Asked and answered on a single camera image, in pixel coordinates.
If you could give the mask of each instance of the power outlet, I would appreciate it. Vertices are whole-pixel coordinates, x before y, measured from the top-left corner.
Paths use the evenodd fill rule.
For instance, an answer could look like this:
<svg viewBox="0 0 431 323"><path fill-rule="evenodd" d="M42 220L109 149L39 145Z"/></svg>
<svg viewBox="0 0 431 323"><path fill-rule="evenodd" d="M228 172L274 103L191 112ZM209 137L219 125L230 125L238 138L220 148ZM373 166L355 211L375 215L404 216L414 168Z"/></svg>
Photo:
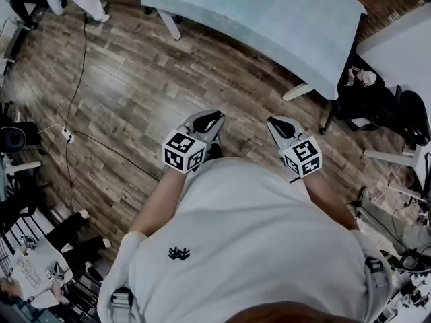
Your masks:
<svg viewBox="0 0 431 323"><path fill-rule="evenodd" d="M66 127L63 127L61 129L61 134L63 134L66 140L69 140L69 143L73 143L73 141L75 140L75 135L73 135L72 132Z"/></svg>

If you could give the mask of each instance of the white shoe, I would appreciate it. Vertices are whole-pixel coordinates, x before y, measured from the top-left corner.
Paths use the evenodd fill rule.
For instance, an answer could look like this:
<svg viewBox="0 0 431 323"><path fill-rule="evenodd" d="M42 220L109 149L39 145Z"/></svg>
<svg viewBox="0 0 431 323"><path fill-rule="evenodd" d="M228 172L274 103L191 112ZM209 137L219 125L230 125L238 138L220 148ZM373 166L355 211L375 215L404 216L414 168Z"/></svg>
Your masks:
<svg viewBox="0 0 431 323"><path fill-rule="evenodd" d="M107 22L110 19L110 15L105 14L99 22L104 23Z"/></svg>
<svg viewBox="0 0 431 323"><path fill-rule="evenodd" d="M112 246L110 240L108 238L103 238L103 244L105 244L105 248L110 248Z"/></svg>
<svg viewBox="0 0 431 323"><path fill-rule="evenodd" d="M81 216L84 219L89 219L90 218L90 214L88 213L88 211L86 209L83 209L82 211L79 211L79 214L81 214Z"/></svg>

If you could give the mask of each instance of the cube with fiducial marker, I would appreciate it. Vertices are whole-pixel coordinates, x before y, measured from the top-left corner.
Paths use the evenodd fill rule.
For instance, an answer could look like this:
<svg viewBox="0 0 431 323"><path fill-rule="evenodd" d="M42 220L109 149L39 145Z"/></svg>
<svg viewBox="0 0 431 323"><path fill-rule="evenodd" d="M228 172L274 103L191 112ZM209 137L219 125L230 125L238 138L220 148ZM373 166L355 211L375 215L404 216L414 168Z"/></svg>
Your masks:
<svg viewBox="0 0 431 323"><path fill-rule="evenodd" d="M183 174L202 164L206 151L206 143L176 129L162 144L163 162Z"/></svg>
<svg viewBox="0 0 431 323"><path fill-rule="evenodd" d="M282 154L285 165L301 178L322 168L322 152L314 137L299 141Z"/></svg>

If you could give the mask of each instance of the black logo on shirt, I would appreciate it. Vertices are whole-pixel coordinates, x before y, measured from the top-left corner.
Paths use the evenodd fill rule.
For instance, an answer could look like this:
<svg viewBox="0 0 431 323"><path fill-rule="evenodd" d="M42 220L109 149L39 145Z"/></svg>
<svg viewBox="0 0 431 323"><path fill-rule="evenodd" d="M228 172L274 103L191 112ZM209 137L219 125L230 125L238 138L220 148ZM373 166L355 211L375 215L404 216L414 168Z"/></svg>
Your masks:
<svg viewBox="0 0 431 323"><path fill-rule="evenodd" d="M177 258L179 258L180 260L186 260L190 257L190 249L187 250L186 248L184 249L178 249L177 247L175 248L169 248L169 257L173 260L176 260Z"/></svg>

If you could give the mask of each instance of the light blue tabletop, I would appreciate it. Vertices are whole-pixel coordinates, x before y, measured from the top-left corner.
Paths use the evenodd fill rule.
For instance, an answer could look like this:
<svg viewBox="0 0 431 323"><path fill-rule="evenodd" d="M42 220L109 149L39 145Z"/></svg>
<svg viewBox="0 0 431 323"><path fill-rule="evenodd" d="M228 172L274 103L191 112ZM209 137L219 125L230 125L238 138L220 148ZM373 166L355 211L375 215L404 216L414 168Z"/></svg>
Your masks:
<svg viewBox="0 0 431 323"><path fill-rule="evenodd" d="M360 16L357 0L141 0L227 34L303 79L327 99L352 47Z"/></svg>

